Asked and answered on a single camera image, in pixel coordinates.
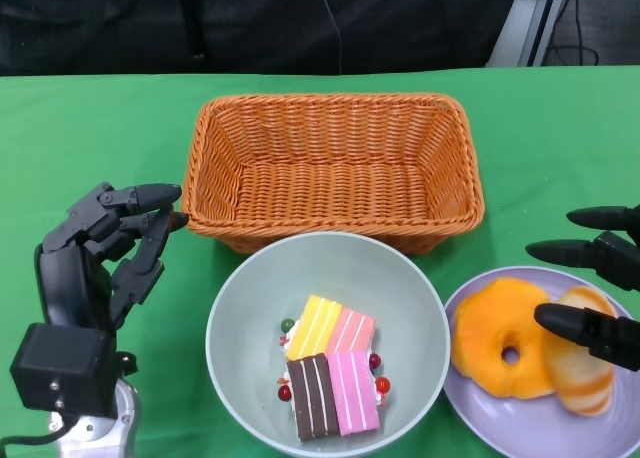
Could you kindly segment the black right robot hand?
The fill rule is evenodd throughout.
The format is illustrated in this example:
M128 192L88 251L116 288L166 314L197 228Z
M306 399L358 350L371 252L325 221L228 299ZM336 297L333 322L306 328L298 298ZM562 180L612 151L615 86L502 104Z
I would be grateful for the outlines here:
M548 240L531 243L526 252L543 262L572 268L590 268L624 291L639 289L639 208L604 206L573 210L567 219L598 229L594 240ZM639 370L639 323L613 318L590 309L567 305L538 305L536 322L551 334L588 349L611 364Z

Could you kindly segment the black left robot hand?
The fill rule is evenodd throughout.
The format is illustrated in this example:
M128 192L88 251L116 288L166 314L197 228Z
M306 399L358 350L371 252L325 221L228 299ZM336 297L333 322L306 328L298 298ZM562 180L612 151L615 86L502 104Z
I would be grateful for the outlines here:
M48 323L113 334L161 274L171 233L185 227L175 184L97 185L43 239L35 268Z

